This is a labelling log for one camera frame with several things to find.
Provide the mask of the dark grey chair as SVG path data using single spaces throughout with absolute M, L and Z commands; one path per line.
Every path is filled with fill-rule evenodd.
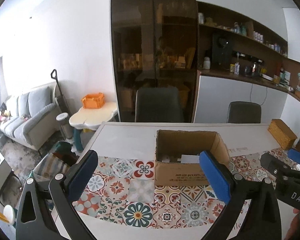
M 228 107 L 227 123 L 231 124 L 260 124 L 261 106 L 246 101 L 233 101 Z
M 135 122 L 184 122 L 178 89 L 140 88 L 136 93 Z

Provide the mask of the cream flower-shaped side table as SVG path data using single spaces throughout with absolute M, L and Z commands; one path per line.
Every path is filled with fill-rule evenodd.
M 106 102 L 99 109 L 86 109 L 81 107 L 69 119 L 69 124 L 74 128 L 74 143 L 78 152 L 84 150 L 81 141 L 81 132 L 84 129 L 96 131 L 103 122 L 113 121 L 117 115 L 117 103 Z

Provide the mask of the brown cardboard box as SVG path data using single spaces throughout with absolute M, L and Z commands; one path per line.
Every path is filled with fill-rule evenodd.
M 211 131 L 157 131 L 154 164 L 156 186 L 201 186 L 207 178 L 200 165 L 202 152 L 210 152 L 221 164 L 230 156 L 221 136 Z

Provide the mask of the dark glass display cabinet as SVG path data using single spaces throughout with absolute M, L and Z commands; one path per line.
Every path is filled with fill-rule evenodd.
M 137 91 L 175 87 L 191 121 L 197 78 L 196 0 L 110 0 L 119 119 L 133 121 Z

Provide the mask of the white long power bank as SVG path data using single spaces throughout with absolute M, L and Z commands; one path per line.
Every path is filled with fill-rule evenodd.
M 198 155 L 185 155 L 181 156 L 181 163 L 183 164 L 198 164 L 199 156 Z

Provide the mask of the woven wicker box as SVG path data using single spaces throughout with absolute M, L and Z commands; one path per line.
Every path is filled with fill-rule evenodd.
M 273 119 L 268 127 L 268 132 L 283 150 L 292 148 L 297 139 L 294 132 L 281 119 Z

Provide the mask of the black coffee machine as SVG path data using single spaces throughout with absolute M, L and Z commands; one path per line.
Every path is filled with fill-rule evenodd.
M 224 37 L 213 35 L 212 65 L 217 69 L 229 69 L 232 58 L 232 43 Z

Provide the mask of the white cylindrical air purifier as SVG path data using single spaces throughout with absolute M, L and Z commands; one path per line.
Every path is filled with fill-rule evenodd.
M 64 112 L 56 116 L 56 121 L 59 126 L 59 130 L 64 140 L 73 143 L 74 142 L 74 129 L 69 124 L 69 114 Z

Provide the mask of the dark grey chair left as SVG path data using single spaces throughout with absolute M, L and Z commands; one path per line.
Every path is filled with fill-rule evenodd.
M 184 122 L 178 89 L 140 88 L 136 93 L 135 122 Z

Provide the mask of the striped fabric chair cushion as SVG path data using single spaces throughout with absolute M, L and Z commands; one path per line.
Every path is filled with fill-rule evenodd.
M 31 171 L 30 177 L 37 182 L 50 181 L 55 175 L 65 174 L 70 166 L 56 157 L 53 153 L 47 154 L 38 165 Z

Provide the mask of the patterned tile table mat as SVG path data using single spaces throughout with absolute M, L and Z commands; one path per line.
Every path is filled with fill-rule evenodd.
M 99 157 L 75 209 L 136 228 L 177 229 L 213 224 L 224 208 L 210 185 L 158 186 L 154 161 Z

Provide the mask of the orange plastic crate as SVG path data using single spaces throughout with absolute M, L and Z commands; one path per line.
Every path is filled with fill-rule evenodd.
M 103 93 L 87 94 L 81 99 L 83 108 L 85 109 L 99 109 L 105 104 L 105 96 Z

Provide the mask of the white square power adapter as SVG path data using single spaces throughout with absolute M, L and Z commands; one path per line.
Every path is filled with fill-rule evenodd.
M 162 160 L 161 160 L 163 163 L 170 163 L 171 162 L 171 160 L 170 160 L 170 157 L 169 156 L 163 156 L 162 157 Z

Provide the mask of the upright vacuum cleaner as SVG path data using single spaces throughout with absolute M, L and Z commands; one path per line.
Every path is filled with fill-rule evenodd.
M 59 81 L 58 81 L 58 76 L 57 76 L 57 70 L 54 69 L 51 74 L 50 74 L 51 78 L 55 80 L 56 84 L 57 84 L 57 92 L 56 92 L 56 96 L 55 96 L 55 99 L 56 99 L 56 102 L 57 104 L 59 105 L 62 113 L 63 112 L 66 112 L 68 113 L 69 115 L 71 114 L 70 112 L 70 109 L 69 109 L 69 106 L 68 106 L 68 103 L 62 93 L 62 90 L 61 90 L 61 86 L 59 84 Z

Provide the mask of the dark grey chair right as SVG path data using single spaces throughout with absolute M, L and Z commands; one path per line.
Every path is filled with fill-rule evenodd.
M 246 101 L 233 101 L 228 107 L 227 123 L 231 124 L 260 124 L 261 106 Z

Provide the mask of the wooden wall shelf unit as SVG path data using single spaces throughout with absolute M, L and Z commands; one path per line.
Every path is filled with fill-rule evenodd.
M 290 86 L 300 86 L 300 63 L 288 59 L 284 53 L 288 43 L 280 35 L 257 21 L 214 4 L 198 2 L 198 11 L 204 16 L 204 23 L 198 25 L 198 68 L 203 68 L 204 57 L 211 60 L 211 76 L 240 81 L 254 82 L 258 85 L 273 87 L 274 84 L 261 77 L 246 77 L 246 66 L 258 63 L 266 70 L 266 75 L 278 75 L 280 69 L 290 73 Z M 231 63 L 240 64 L 239 76 L 230 74 L 229 69 L 217 69 L 212 65 L 213 35 L 224 36 L 232 43 Z

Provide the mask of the white jar on counter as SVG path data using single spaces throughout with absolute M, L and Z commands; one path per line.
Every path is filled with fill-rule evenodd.
M 211 67 L 211 61 L 209 57 L 204 57 L 204 61 L 203 61 L 203 69 L 205 70 L 209 70 Z

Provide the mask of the grey sofa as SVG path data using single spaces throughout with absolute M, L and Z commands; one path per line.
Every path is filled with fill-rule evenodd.
M 10 95 L 5 105 L 10 116 L 0 124 L 6 137 L 33 150 L 39 150 L 58 130 L 56 103 L 59 90 L 48 83 L 19 95 Z

